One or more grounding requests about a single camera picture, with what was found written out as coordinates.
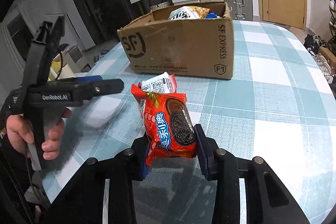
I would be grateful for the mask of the person's left hand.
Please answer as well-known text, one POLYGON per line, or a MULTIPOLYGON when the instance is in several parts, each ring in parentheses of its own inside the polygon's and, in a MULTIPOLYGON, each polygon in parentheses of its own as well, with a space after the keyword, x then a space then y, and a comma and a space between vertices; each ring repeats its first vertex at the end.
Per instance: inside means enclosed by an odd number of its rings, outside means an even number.
MULTIPOLYGON (((49 130, 48 139, 42 144, 45 160, 54 160, 58 157, 64 133, 63 119, 70 118, 71 115, 72 111, 65 108, 58 123, 49 130)), ((10 144, 19 153, 25 152, 26 143, 34 143, 32 127, 23 115, 10 115, 6 121, 6 130, 10 144)))

